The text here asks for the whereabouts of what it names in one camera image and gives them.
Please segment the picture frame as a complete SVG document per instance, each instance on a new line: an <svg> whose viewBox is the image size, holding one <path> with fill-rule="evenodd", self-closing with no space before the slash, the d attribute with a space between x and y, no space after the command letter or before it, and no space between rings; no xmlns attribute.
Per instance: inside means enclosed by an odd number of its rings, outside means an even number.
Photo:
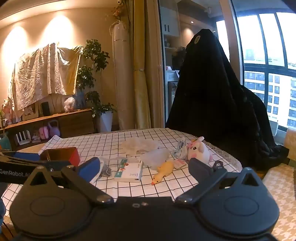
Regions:
<svg viewBox="0 0 296 241"><path fill-rule="evenodd" d="M39 117L39 109L38 109L37 102L24 108L24 113L22 115L22 119L24 121L31 120L31 119L38 118L38 117Z"/></svg>

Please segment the white gauze cloth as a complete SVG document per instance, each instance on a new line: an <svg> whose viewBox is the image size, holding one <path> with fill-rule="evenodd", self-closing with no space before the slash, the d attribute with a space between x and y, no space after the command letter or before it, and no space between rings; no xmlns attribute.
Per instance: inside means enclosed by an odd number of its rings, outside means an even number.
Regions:
<svg viewBox="0 0 296 241"><path fill-rule="evenodd" d="M159 141L150 138L131 137L121 143L122 149L127 155L137 156L143 152L150 152L160 147Z"/></svg>

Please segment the yellow rubber duck toy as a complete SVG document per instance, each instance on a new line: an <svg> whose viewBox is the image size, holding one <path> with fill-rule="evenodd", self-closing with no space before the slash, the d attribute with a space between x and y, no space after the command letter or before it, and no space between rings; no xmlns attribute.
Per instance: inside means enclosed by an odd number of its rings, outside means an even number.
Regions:
<svg viewBox="0 0 296 241"><path fill-rule="evenodd" d="M152 185L160 183L164 177L167 177L172 173L173 169L174 163L172 161L162 163L157 169L158 173L152 178Z"/></svg>

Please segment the black draped cloth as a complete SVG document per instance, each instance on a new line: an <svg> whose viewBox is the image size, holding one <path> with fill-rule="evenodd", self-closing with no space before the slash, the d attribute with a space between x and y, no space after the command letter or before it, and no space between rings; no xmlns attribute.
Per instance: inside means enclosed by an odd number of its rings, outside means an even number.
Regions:
<svg viewBox="0 0 296 241"><path fill-rule="evenodd" d="M289 150L275 143L263 101L240 84L210 30L191 39L179 75L167 128L204 137L257 171L287 162Z"/></svg>

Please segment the white planter with plant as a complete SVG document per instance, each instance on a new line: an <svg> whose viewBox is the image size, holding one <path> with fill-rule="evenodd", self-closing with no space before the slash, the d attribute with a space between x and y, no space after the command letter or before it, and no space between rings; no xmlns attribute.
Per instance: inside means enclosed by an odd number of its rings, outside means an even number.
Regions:
<svg viewBox="0 0 296 241"><path fill-rule="evenodd" d="M89 39L80 52L82 64L77 71L76 88L84 94L86 106L92 111L92 118L100 133L112 129L113 113L116 112L111 103L102 103L99 92L95 90L96 73L101 73L109 63L109 53L102 50L97 39Z"/></svg>

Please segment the wrapped plush on cabinet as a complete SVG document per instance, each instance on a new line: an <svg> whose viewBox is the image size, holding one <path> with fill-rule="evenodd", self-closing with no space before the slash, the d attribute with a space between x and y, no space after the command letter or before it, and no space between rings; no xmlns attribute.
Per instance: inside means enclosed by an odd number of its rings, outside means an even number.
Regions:
<svg viewBox="0 0 296 241"><path fill-rule="evenodd" d="M75 109L75 99L74 99L74 97L68 97L64 101L64 111L66 113L70 113L70 112L73 112L74 109Z"/></svg>

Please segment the purple kettlebell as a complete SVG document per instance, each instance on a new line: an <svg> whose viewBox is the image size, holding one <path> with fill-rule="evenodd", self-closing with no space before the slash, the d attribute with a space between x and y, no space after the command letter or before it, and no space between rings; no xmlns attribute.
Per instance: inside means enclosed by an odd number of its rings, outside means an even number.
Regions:
<svg viewBox="0 0 296 241"><path fill-rule="evenodd" d="M57 120L51 120L48 122L49 134L51 137L53 136L61 136L61 132L59 130L59 123Z"/></svg>

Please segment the yellow curtain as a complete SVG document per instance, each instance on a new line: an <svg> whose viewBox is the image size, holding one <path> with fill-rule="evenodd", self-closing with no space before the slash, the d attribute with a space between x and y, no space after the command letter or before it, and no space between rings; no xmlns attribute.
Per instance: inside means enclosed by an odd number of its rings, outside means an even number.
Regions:
<svg viewBox="0 0 296 241"><path fill-rule="evenodd" d="M162 35L158 1L128 1L137 128L165 124Z"/></svg>

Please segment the pink doll figure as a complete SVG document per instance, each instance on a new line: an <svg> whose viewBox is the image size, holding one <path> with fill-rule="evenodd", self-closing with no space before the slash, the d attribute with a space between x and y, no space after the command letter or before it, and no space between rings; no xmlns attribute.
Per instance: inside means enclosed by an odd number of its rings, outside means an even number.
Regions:
<svg viewBox="0 0 296 241"><path fill-rule="evenodd" d="M7 125L11 125L13 123L13 114L10 101L5 99L2 104L2 112L4 115L4 119L7 119Z"/></svg>

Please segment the floral sheet on wall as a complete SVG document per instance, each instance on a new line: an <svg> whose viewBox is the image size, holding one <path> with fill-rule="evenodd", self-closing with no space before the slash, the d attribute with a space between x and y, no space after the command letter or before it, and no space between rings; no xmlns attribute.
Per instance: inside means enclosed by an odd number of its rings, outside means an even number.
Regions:
<svg viewBox="0 0 296 241"><path fill-rule="evenodd" d="M20 57L8 90L13 111L23 111L50 94L75 94L82 50L82 46L68 49L52 43Z"/></svg>

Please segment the red tin box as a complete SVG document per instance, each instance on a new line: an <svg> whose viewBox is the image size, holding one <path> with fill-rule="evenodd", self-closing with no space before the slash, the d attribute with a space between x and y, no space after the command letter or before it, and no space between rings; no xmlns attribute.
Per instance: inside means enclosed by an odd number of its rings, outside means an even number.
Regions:
<svg viewBox="0 0 296 241"><path fill-rule="evenodd" d="M76 147L47 149L40 154L42 161L69 161L71 165L80 163L79 153Z"/></svg>

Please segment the clear plastic bag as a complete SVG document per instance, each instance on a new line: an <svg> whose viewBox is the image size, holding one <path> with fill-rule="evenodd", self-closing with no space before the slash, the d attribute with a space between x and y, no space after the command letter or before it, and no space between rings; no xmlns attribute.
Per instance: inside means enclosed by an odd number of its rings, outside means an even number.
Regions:
<svg viewBox="0 0 296 241"><path fill-rule="evenodd" d="M140 155L140 160L145 166L157 170L170 156L168 149L156 149Z"/></svg>

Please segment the small pink card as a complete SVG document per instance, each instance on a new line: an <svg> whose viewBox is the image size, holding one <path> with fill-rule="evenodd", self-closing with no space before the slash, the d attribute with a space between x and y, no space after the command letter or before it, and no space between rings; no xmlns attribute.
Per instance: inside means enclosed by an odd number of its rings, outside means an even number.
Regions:
<svg viewBox="0 0 296 241"><path fill-rule="evenodd" d="M175 168L175 169L180 169L180 168L182 168L183 166L185 166L185 165L187 164L187 162L184 161L184 160L181 160L181 159L175 159L175 160L173 161L173 164L174 164L174 168Z"/></svg>

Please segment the cream floor air conditioner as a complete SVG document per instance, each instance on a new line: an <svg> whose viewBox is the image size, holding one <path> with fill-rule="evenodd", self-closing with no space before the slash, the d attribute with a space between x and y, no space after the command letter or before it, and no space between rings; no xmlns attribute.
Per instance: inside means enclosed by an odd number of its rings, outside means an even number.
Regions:
<svg viewBox="0 0 296 241"><path fill-rule="evenodd" d="M135 128L130 36L122 21L114 22L109 31L112 38L119 128L129 130Z"/></svg>

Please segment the pink small case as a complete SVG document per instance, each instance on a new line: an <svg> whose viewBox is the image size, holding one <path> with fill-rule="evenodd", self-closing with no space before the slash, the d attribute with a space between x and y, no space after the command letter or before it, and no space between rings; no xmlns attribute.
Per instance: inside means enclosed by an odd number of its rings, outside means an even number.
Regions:
<svg viewBox="0 0 296 241"><path fill-rule="evenodd" d="M47 140L50 137L47 126L42 126L39 128L39 136L41 140Z"/></svg>

